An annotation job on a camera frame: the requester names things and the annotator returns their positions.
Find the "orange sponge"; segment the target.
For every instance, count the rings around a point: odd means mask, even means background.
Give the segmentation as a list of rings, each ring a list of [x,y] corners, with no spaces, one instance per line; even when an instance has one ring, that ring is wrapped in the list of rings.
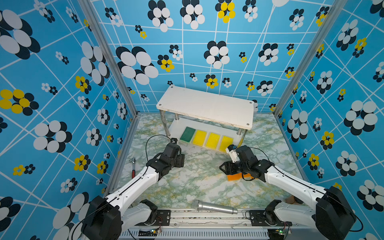
[[[227,175],[227,180],[229,182],[237,181],[242,179],[242,173],[234,174],[234,175]]]

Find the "green sponge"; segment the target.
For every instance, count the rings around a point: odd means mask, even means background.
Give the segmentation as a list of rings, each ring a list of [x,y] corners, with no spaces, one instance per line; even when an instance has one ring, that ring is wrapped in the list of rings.
[[[186,143],[190,143],[194,134],[196,132],[196,129],[186,127],[184,132],[182,133],[180,140]]]

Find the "yellow sponge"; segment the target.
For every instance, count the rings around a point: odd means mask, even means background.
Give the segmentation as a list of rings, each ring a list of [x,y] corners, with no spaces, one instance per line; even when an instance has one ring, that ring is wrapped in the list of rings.
[[[207,136],[206,131],[197,130],[193,139],[193,145],[202,147]]]
[[[211,150],[216,150],[217,146],[218,146],[218,143],[219,143],[219,140],[220,140],[220,137],[221,136],[219,134],[210,133],[210,135],[209,135],[209,137],[207,139],[205,147],[208,148],[208,149],[211,149]]]
[[[223,136],[219,146],[219,151],[225,153],[228,146],[233,144],[233,141],[234,141],[233,138],[228,136]]]

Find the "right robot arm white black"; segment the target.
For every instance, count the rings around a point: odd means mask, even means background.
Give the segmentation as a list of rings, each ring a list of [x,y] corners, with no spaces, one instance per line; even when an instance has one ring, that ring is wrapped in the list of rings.
[[[328,240],[343,240],[351,232],[357,216],[340,189],[326,189],[301,180],[268,159],[259,160],[248,146],[229,145],[226,153],[231,160],[220,169],[227,176],[249,174],[252,179],[279,187],[304,203],[299,206],[272,201],[264,212],[268,225],[296,223],[317,229]]]

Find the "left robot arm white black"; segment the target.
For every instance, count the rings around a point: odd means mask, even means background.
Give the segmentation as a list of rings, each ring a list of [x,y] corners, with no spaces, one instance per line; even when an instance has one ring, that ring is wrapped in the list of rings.
[[[158,207],[143,200],[131,204],[149,187],[156,184],[173,168],[182,168],[185,155],[175,143],[168,143],[162,153],[149,160],[132,180],[105,198],[95,197],[82,220],[81,233],[86,240],[117,240],[121,233],[141,224],[155,221]]]

